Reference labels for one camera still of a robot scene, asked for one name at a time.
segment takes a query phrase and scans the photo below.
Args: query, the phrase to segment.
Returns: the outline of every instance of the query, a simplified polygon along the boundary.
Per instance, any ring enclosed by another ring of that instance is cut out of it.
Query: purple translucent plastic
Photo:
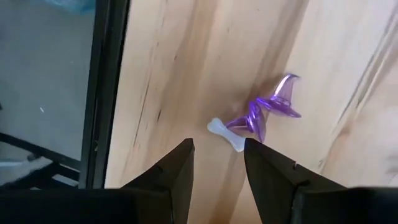
[[[278,84],[274,94],[270,98],[257,98],[257,103],[277,115],[285,115],[293,118],[301,118],[301,115],[292,109],[293,83],[299,77],[287,74]]]
[[[269,98],[256,98],[250,101],[249,112],[227,123],[228,129],[238,128],[255,133],[260,142],[264,142],[266,135],[266,120],[261,107],[274,114],[301,118],[301,115],[294,111],[291,106],[293,83],[299,77],[294,74],[287,74],[278,84],[274,94]]]
[[[239,128],[251,133],[255,133],[258,139],[263,142],[266,135],[266,121],[262,114],[261,108],[256,102],[251,101],[249,103],[249,112],[235,120],[229,122],[226,127]]]

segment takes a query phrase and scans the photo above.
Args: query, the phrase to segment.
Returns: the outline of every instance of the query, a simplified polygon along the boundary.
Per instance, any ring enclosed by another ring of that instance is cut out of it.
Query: wooden floor
[[[133,0],[106,176],[119,187],[195,143],[189,223],[260,223],[243,154],[206,130],[285,72],[264,144],[346,186],[398,186],[397,0]]]

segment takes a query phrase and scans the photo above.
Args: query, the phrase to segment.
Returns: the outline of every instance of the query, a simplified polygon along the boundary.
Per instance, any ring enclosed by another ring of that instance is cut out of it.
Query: wooden board
[[[398,187],[398,15],[346,112],[323,174],[347,186]]]
[[[346,122],[395,0],[134,0],[106,187],[120,187],[193,138],[190,223],[259,223],[244,169],[206,125],[233,119],[285,72],[302,77],[302,119],[269,115],[266,144],[319,172]]]

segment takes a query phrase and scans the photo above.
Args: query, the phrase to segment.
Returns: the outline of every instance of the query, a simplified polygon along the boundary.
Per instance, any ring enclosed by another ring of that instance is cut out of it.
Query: black metal frame
[[[193,140],[186,139],[121,189],[57,187],[0,194],[0,223],[186,224],[194,153]]]
[[[104,187],[129,3],[130,0],[96,2],[81,161],[0,133],[0,142],[52,161],[26,177],[0,186],[0,191],[36,185],[40,185],[40,189],[65,187],[64,183],[52,178],[57,174],[78,181],[81,189]]]
[[[104,187],[130,0],[98,0],[79,188]]]

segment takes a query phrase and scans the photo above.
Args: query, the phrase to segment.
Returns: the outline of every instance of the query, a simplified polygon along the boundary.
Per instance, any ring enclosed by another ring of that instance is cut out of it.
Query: gray floor
[[[41,0],[0,1],[0,132],[80,160],[93,21]],[[0,160],[26,154],[0,144]],[[0,184],[35,166],[0,167]]]

